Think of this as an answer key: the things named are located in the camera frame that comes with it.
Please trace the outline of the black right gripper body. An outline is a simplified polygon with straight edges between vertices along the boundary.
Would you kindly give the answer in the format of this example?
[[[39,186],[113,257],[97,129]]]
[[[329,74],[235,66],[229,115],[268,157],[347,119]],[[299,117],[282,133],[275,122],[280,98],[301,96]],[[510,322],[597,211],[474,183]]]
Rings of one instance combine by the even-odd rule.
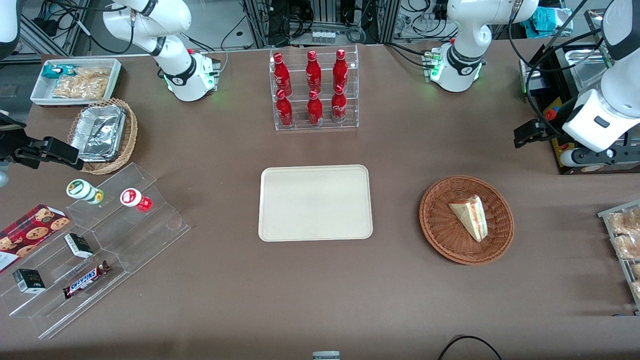
[[[30,161],[15,158],[17,150],[30,145],[30,137],[25,132],[26,123],[14,120],[6,113],[0,114],[0,161],[2,166],[8,163],[31,167]]]

